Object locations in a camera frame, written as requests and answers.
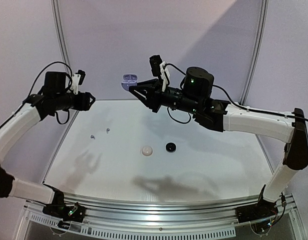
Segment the purple earbud charging case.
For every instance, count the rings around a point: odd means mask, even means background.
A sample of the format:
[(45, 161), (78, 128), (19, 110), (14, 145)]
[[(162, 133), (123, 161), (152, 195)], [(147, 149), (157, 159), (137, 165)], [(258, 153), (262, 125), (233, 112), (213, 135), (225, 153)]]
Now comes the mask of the purple earbud charging case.
[(130, 87), (137, 86), (138, 76), (136, 74), (124, 74), (121, 86), (125, 91), (129, 91)]

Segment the pink earbud charging case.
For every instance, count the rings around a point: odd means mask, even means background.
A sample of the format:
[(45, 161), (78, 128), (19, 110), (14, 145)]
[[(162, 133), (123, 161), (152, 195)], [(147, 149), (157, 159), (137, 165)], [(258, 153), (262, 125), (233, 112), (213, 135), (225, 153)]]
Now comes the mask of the pink earbud charging case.
[(143, 156), (149, 157), (153, 154), (153, 148), (151, 146), (143, 146), (141, 149), (141, 153)]

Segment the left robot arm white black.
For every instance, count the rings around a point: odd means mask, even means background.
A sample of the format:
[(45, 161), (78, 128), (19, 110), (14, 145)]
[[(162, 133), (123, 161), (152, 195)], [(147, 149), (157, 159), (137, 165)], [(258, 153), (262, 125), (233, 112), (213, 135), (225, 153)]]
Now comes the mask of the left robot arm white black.
[(47, 116), (57, 117), (58, 111), (69, 112), (71, 109), (90, 110), (95, 97), (78, 89), (85, 76), (82, 70), (73, 75), (48, 71), (39, 93), (29, 95), (0, 127), (0, 198), (22, 198), (47, 204), (57, 217), (64, 217), (68, 213), (67, 204), (59, 199), (62, 197), (61, 191), (15, 178), (1, 167), (1, 163), (12, 146)]

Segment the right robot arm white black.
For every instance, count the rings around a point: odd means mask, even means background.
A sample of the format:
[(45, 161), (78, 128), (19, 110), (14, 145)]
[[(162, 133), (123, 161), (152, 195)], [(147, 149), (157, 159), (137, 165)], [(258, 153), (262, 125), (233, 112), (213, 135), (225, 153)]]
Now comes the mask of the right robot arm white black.
[(285, 143), (282, 162), (252, 208), (256, 218), (263, 218), (294, 175), (308, 166), (308, 131), (303, 111), (296, 108), (293, 112), (273, 112), (242, 106), (231, 99), (212, 99), (214, 77), (200, 67), (187, 68), (181, 89), (167, 85), (164, 70), (154, 70), (153, 74), (154, 79), (136, 83), (128, 90), (154, 113), (165, 106), (191, 114), (195, 122), (212, 131), (251, 133)]

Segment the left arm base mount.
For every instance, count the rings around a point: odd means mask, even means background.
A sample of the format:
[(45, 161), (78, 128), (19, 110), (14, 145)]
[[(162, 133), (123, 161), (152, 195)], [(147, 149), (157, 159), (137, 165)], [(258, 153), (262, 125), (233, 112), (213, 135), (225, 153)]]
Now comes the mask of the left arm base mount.
[(82, 224), (87, 208), (78, 202), (66, 204), (64, 202), (46, 204), (42, 212), (45, 215), (61, 219), (63, 222), (77, 222)]

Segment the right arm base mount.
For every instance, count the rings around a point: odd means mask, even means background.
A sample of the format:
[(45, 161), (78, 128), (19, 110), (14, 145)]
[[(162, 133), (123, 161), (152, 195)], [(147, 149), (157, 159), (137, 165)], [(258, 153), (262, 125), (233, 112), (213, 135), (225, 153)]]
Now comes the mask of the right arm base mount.
[(268, 202), (262, 199), (255, 204), (235, 208), (235, 215), (239, 223), (268, 218), (276, 215), (278, 212), (276, 202)]

